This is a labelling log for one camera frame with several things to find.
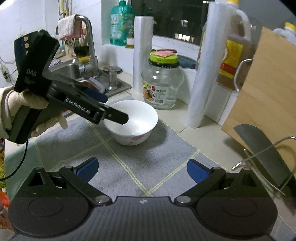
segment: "pink towel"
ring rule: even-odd
[[[79,39],[83,36],[81,20],[75,19],[77,15],[71,15],[58,21],[57,28],[60,40]]]

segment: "glass jar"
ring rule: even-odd
[[[149,65],[141,74],[144,101],[155,109],[168,110],[176,103],[184,77],[177,55],[160,57],[154,53],[150,53]]]

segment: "cutting board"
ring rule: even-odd
[[[272,143],[296,136],[296,46],[267,28],[262,29],[246,81],[222,126],[247,148],[233,129],[239,124],[258,127]],[[286,140],[276,148],[293,170],[296,141]]]

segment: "white bowl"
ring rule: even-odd
[[[112,105],[112,108],[128,114],[129,120],[121,125],[104,119],[106,128],[114,139],[123,145],[138,145],[145,141],[158,122],[156,110],[149,104],[138,100],[122,100]]]

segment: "wall socket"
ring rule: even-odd
[[[7,83],[11,83],[11,80],[10,80],[10,77],[9,77],[10,73],[9,73],[8,68],[5,66],[5,64],[2,64],[0,68],[1,68],[1,73],[2,73],[5,81]]]

